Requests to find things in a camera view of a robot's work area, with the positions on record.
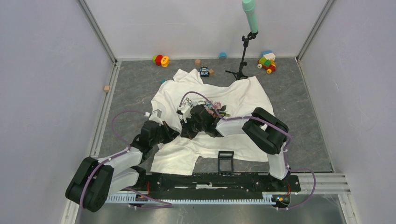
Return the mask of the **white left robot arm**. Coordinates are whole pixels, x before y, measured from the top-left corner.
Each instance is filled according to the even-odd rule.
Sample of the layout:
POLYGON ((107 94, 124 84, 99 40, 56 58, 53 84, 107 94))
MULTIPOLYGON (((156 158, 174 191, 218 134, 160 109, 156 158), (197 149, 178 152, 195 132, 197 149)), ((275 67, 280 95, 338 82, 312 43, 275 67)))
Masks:
POLYGON ((144 122, 140 134, 125 149, 104 158, 84 158, 66 188, 65 197, 96 212, 108 196, 126 187, 143 189, 147 178, 135 167, 149 157, 154 146, 172 142, 179 135, 165 121, 144 122))

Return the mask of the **white floral t-shirt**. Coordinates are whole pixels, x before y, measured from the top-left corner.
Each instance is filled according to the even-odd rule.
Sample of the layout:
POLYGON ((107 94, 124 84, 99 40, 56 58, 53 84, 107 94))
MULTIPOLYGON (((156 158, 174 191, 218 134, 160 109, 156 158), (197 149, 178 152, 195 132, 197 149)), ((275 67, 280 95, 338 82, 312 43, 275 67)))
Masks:
MULTIPOLYGON (((172 129, 181 131, 177 108, 180 104, 194 107, 203 104, 215 114, 210 100, 222 116, 248 115, 257 107, 273 114, 272 104, 256 77, 233 82, 228 87, 204 84, 198 71, 179 69, 172 80, 164 82, 151 100, 153 111, 161 110, 161 120, 172 129)), ((219 151, 233 151, 234 158, 244 161, 267 162, 265 152, 245 134, 210 137, 198 133, 192 140, 176 137, 159 146, 151 165, 151 172, 191 175, 197 159, 217 158, 219 151)))

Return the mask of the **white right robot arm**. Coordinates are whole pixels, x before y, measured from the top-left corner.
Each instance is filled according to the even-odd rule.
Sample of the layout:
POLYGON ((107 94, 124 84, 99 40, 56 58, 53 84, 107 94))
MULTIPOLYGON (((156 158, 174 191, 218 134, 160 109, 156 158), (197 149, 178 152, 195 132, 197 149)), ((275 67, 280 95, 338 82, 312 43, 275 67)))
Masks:
POLYGON ((178 107, 177 114, 181 119, 181 136, 185 138, 193 139, 200 132, 213 138, 246 135, 268 156, 271 187, 282 190, 288 185, 290 171, 283 149, 291 136, 287 125, 268 111, 257 107, 251 114, 240 117, 223 117, 220 114, 215 117, 204 105, 193 108, 183 105, 178 107))

